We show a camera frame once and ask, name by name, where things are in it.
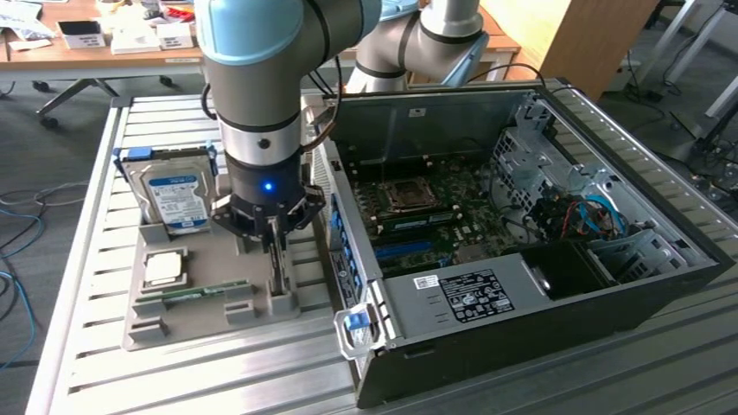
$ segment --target aluminum profile table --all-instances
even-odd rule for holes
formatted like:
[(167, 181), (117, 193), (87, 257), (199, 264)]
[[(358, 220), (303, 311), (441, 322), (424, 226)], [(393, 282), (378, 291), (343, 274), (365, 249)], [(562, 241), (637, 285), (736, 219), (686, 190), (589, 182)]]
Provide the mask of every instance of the aluminum profile table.
[[(730, 218), (577, 92), (560, 94), (657, 191), (738, 258), (738, 226)], [(135, 99), (110, 111), (27, 413), (705, 414), (738, 407), (738, 267), (634, 331), (371, 411), (354, 408), (326, 283), (303, 280), (319, 273), (321, 241), (309, 233), (291, 237), (301, 241), (303, 263), (299, 319), (123, 351), (141, 213), (111, 151), (209, 140), (219, 146), (217, 122), (203, 115), (195, 95)], [(594, 157), (572, 135), (558, 140), (581, 162)]]

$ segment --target table leg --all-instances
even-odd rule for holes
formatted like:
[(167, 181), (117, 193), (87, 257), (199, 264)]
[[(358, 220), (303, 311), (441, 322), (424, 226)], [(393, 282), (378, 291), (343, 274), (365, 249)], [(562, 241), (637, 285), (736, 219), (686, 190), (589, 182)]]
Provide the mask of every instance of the table leg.
[(698, 0), (686, 0), (686, 4), (680, 10), (677, 17), (672, 21), (672, 24), (669, 25), (669, 29), (666, 29), (664, 36), (661, 36), (661, 39), (658, 40), (657, 46), (654, 47), (654, 50), (650, 53), (649, 59), (646, 60), (644, 65), (641, 65), (638, 73), (636, 74), (636, 79), (638, 80), (640, 84), (644, 83), (644, 80), (649, 76), (650, 70), (653, 69), (658, 60), (664, 56), (666, 49), (669, 48), (669, 43), (672, 43), (672, 40), (677, 36), (677, 32), (682, 28), (684, 23), (688, 17), (690, 16), (690, 13), (694, 9), (694, 6), (697, 6), (697, 4), (698, 4)]
[(119, 97), (121, 95), (118, 95), (118, 92), (115, 91), (115, 89), (107, 84), (107, 82), (102, 79), (98, 79), (95, 78), (94, 79), (94, 82), (95, 82), (95, 85), (98, 86), (98, 88), (101, 88), (103, 91), (106, 91), (106, 93), (113, 97)]
[(680, 80), (680, 77), (684, 74), (684, 71), (688, 70), (688, 67), (690, 67), (692, 61), (694, 61), (694, 58), (697, 57), (697, 54), (705, 47), (705, 44), (708, 43), (708, 40), (710, 39), (710, 36), (713, 36), (713, 31), (717, 28), (717, 25), (720, 24), (721, 20), (724, 19), (725, 13), (728, 13), (728, 10), (721, 9), (717, 13), (717, 15), (710, 20), (710, 23), (702, 30), (702, 33), (700, 34), (700, 37), (694, 40), (694, 43), (690, 46), (690, 49), (688, 50), (686, 54), (684, 54), (682, 59), (677, 63), (677, 66), (666, 76), (666, 81), (672, 84), (676, 84)]

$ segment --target blue latch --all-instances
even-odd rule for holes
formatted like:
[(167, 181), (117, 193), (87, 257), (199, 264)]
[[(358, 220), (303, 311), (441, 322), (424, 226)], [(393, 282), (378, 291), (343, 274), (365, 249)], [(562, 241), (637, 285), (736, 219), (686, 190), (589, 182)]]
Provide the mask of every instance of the blue latch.
[(151, 147), (134, 147), (129, 150), (126, 160), (139, 162), (142, 160), (151, 160), (151, 156), (154, 156), (154, 149)]
[(366, 311), (351, 314), (343, 320), (343, 324), (346, 325), (349, 331), (365, 329), (371, 326), (370, 314)]

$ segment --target cable on floor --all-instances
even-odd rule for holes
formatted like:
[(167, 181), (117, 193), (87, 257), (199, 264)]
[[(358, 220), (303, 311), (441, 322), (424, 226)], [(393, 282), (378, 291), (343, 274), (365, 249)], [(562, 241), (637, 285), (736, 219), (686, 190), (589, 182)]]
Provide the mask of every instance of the cable on floor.
[(26, 293), (26, 290), (23, 286), (19, 284), (18, 280), (15, 279), (14, 275), (8, 274), (7, 272), (0, 271), (0, 277), (6, 279), (11, 284), (15, 284), (18, 291), (22, 295), (23, 305), (26, 306), (26, 311), (28, 313), (28, 320), (30, 320), (30, 331), (31, 336), (28, 343), (26, 343), (26, 346), (16, 352), (14, 357), (4, 363), (3, 366), (0, 366), (0, 372), (7, 369), (15, 361), (19, 360), (19, 358), (23, 356), (23, 354), (28, 351), (31, 346), (34, 345), (34, 342), (37, 341), (37, 324), (34, 323), (34, 313), (31, 311), (31, 304), (28, 301), (28, 295)]
[[(45, 204), (45, 201), (42, 200), (42, 207), (39, 209), (39, 213), (37, 214), (37, 218), (39, 218), (41, 220), (43, 220), (43, 216), (45, 216), (45, 213), (47, 212), (47, 205)], [(8, 260), (10, 257), (6, 257), (3, 255), (3, 250), (20, 238), (23, 237), (23, 235), (38, 225), (38, 222), (37, 220), (33, 220), (30, 222), (30, 224), (26, 226), (26, 228), (23, 228), (23, 230), (20, 232), (18, 232), (15, 234), (15, 236), (7, 240), (2, 245), (0, 245), (0, 261), (3, 261), (4, 263), (4, 266), (8, 270), (8, 273), (11, 275), (15, 276), (15, 281), (18, 284), (11, 284), (11, 286), (8, 287), (8, 289), (3, 289), (3, 292), (0, 293), (0, 296), (10, 290), (10, 289), (14, 289), (14, 297), (11, 298), (11, 303), (8, 305), (8, 308), (7, 310), (3, 312), (3, 314), (0, 315), (0, 322), (11, 315), (11, 312), (14, 311), (15, 309), (15, 304), (18, 304), (18, 299), (19, 299), (19, 295), (20, 295), (20, 292), (19, 292), (19, 289), (18, 289), (18, 286), (20, 286), (23, 288), (23, 290), (26, 291), (26, 288), (23, 287), (23, 282), (19, 278), (19, 274), (18, 272), (15, 271), (14, 269), (14, 264), (11, 264), (11, 261)], [(45, 325), (42, 323), (42, 321), (37, 318), (37, 314), (34, 313), (34, 308), (31, 306), (31, 314), (34, 315), (34, 321), (37, 322), (37, 325), (38, 327), (43, 328)]]
[[(50, 197), (51, 195), (54, 195), (55, 193), (58, 193), (63, 190), (67, 190), (70, 188), (78, 188), (78, 187), (89, 186), (89, 184), (90, 184), (89, 181), (69, 182), (69, 183), (61, 184), (59, 186), (55, 186), (53, 188), (43, 188), (42, 190), (14, 190), (14, 191), (7, 192), (7, 193), (0, 195), (0, 205), (19, 206), (19, 205), (30, 204), (30, 203), (37, 203), (39, 206), (42, 206), (42, 200), (46, 200), (46, 198)], [(22, 199), (19, 201), (8, 201), (6, 199), (6, 196), (15, 195), (18, 193), (34, 193), (34, 196), (28, 199)], [(81, 203), (83, 201), (85, 201), (85, 197), (82, 197), (79, 199), (74, 199), (71, 201), (62, 201), (62, 202), (58, 202), (58, 203), (51, 203), (49, 201), (45, 201), (43, 204), (46, 206), (49, 206), (50, 208), (58, 208), (58, 207), (62, 207), (62, 206), (74, 205), (75, 203)]]
[(20, 248), (18, 248), (15, 251), (12, 251), (11, 253), (7, 253), (7, 254), (3, 254), (0, 255), (0, 258), (11, 258), (12, 255), (16, 255), (19, 252), (22, 252), (23, 250), (28, 249), (28, 247), (31, 245), (34, 245), (34, 242), (37, 242), (39, 240), (39, 238), (42, 237), (42, 233), (45, 233), (45, 220), (42, 218), (39, 218), (38, 216), (33, 215), (33, 214), (16, 214), (14, 212), (10, 212), (7, 210), (3, 210), (0, 209), (0, 214), (4, 214), (6, 216), (12, 216), (15, 218), (23, 218), (23, 219), (33, 219), (37, 221), (37, 223), (39, 224), (39, 228), (37, 230), (37, 234), (34, 235), (34, 237), (30, 239), (30, 241), (22, 245)]
[(638, 84), (638, 79), (636, 78), (636, 71), (633, 70), (633, 62), (632, 62), (632, 50), (628, 51), (628, 70), (632, 73), (632, 80), (633, 80), (633, 89), (634, 91), (625, 91), (624, 96), (632, 101), (634, 104), (638, 104), (641, 106), (645, 106), (646, 108), (654, 110), (658, 112), (658, 117), (650, 119), (649, 121), (645, 121), (641, 124), (637, 124), (634, 127), (629, 128), (630, 132), (636, 132), (638, 129), (644, 128), (646, 125), (652, 125), (664, 119), (666, 119), (666, 112), (661, 108), (658, 108), (656, 105), (649, 104), (648, 102), (644, 102), (641, 94), (641, 85)]

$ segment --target white label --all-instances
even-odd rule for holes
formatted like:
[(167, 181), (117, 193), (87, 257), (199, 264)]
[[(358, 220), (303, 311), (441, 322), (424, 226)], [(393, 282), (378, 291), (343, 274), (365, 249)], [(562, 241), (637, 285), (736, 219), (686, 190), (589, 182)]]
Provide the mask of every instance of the white label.
[(426, 108), (412, 108), (410, 118), (426, 117)]
[(175, 233), (190, 233), (209, 222), (206, 202), (195, 195), (197, 176), (178, 176), (149, 181), (162, 221)]
[(165, 59), (166, 63), (198, 63), (199, 58), (170, 58)]
[(414, 278), (413, 282), (416, 283), (416, 288), (418, 290), (438, 287), (438, 275), (428, 275), (426, 277)]

